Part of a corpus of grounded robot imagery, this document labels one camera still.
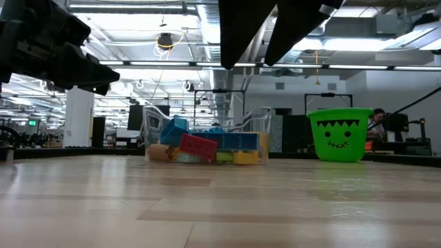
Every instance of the green bucket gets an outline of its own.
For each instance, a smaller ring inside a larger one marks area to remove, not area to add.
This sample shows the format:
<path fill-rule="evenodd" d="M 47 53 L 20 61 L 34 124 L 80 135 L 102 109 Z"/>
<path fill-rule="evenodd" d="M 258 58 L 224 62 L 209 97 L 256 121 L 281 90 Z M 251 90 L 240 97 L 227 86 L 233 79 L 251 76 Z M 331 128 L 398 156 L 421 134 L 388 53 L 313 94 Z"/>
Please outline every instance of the green bucket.
<path fill-rule="evenodd" d="M 317 156 L 324 161 L 356 162 L 365 154 L 369 116 L 365 108 L 335 108 L 308 113 Z"/>

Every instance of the person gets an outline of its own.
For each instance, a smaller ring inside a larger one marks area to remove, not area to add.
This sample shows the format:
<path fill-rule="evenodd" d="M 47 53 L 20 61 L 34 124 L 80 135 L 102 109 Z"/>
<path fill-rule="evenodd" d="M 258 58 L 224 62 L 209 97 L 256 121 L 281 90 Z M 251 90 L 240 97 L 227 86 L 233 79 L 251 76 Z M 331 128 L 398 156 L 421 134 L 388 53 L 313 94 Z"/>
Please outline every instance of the person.
<path fill-rule="evenodd" d="M 368 129 L 381 122 L 384 119 L 386 112 L 380 108 L 373 110 L 373 115 L 369 117 Z M 382 124 L 375 126 L 373 129 L 367 132 L 367 138 L 369 140 L 384 140 L 386 137 L 386 132 Z"/>

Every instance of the green toy block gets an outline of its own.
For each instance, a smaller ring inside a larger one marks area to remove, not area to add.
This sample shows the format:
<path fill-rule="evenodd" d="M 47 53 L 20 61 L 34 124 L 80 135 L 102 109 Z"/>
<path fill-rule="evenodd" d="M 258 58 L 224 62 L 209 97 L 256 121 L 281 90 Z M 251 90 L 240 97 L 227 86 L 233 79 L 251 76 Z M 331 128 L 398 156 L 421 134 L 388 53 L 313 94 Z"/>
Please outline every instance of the green toy block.
<path fill-rule="evenodd" d="M 216 152 L 216 161 L 217 162 L 233 162 L 234 157 L 232 152 Z"/>

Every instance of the wooden floor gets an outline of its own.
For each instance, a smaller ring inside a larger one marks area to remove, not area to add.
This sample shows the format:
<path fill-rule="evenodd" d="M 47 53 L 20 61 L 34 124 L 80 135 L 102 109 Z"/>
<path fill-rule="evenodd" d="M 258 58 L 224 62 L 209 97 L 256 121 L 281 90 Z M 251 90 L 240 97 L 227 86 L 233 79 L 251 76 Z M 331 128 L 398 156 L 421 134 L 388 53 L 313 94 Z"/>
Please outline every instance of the wooden floor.
<path fill-rule="evenodd" d="M 0 247 L 441 247 L 441 169 L 17 161 L 0 165 Z"/>

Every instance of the monitor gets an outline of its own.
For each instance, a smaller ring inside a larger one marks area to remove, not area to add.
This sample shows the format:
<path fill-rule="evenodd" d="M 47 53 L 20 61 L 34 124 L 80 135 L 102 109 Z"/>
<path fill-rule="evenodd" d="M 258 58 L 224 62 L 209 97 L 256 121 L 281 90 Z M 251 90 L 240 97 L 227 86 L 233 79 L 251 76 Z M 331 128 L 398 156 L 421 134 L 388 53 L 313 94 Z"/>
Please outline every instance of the monitor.
<path fill-rule="evenodd" d="M 394 114 L 384 120 L 383 127 L 386 131 L 390 132 L 408 132 L 409 118 L 406 114 Z"/>

